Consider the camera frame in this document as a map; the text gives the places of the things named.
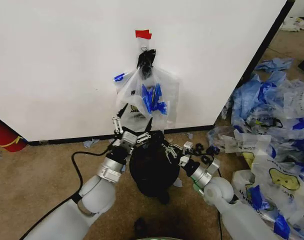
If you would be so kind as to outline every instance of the red fire extinguisher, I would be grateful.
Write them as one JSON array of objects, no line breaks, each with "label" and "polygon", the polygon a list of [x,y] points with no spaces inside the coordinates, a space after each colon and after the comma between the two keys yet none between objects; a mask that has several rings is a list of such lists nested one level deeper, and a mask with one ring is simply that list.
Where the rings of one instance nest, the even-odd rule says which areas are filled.
[{"label": "red fire extinguisher", "polygon": [[0,147],[5,148],[9,152],[17,152],[26,145],[27,143],[23,140],[23,137],[0,121]]}]

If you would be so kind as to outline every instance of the pile of plastic bags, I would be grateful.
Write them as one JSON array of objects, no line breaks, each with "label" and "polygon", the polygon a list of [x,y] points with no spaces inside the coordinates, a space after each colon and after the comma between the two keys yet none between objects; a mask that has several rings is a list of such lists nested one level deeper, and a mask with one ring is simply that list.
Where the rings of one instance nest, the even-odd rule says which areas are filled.
[{"label": "pile of plastic bags", "polygon": [[304,239],[304,82],[282,71],[265,82],[254,74],[230,98],[231,126],[208,139],[250,167],[234,173],[235,194],[282,238]]}]

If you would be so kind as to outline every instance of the red tape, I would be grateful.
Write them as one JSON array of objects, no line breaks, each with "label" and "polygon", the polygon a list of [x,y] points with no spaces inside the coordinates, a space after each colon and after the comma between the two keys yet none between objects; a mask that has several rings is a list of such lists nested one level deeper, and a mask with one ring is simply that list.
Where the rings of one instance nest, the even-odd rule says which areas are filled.
[{"label": "red tape", "polygon": [[142,38],[142,39],[151,39],[152,33],[150,30],[135,30],[135,37]]}]

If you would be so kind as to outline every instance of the yellow cartoon print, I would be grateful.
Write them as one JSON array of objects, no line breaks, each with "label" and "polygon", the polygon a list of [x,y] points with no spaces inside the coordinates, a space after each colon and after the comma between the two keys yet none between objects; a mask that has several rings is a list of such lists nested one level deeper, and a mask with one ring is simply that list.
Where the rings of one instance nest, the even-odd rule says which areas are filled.
[{"label": "yellow cartoon print", "polygon": [[270,173],[272,182],[274,184],[280,184],[286,189],[292,191],[298,190],[300,188],[300,183],[296,176],[285,174],[276,168],[270,168],[268,172]]}]

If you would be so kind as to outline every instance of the black clip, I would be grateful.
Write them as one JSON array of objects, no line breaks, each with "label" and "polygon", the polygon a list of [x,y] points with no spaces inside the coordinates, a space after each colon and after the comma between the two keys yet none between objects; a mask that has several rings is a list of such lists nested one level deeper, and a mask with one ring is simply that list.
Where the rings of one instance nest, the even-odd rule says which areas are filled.
[{"label": "black clip", "polygon": [[143,79],[147,79],[151,75],[156,52],[155,49],[145,50],[138,56],[136,68],[141,68]]}]

